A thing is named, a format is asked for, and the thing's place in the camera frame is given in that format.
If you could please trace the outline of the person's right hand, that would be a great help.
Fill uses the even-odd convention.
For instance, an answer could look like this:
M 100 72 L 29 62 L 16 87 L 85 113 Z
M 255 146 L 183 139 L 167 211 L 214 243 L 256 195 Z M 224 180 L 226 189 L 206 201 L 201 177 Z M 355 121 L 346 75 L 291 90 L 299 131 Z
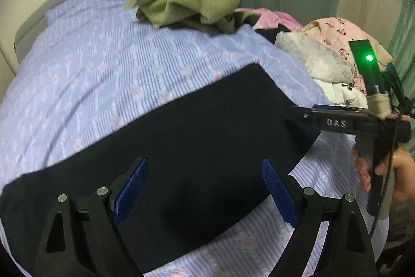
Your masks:
M 371 189 L 371 175 L 366 160 L 360 155 L 357 146 L 352 154 L 356 157 L 358 177 L 365 191 Z M 395 171 L 395 187 L 392 198 L 397 202 L 414 202 L 414 158 L 402 147 L 397 148 L 392 156 L 392 168 Z

